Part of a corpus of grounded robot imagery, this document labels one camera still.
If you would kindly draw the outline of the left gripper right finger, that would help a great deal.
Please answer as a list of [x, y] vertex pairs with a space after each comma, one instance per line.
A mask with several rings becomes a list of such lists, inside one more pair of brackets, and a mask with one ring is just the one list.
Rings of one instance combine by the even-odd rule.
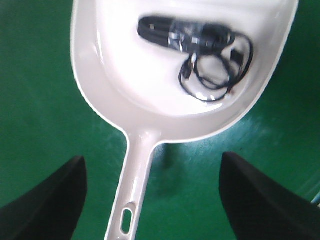
[[238, 240], [318, 240], [320, 209], [240, 155], [222, 154], [219, 195]]

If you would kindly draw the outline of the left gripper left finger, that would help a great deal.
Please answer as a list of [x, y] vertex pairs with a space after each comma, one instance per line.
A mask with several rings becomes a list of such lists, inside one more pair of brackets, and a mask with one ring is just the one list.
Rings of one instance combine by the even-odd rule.
[[88, 192], [87, 166], [75, 156], [0, 209], [2, 240], [70, 240]]

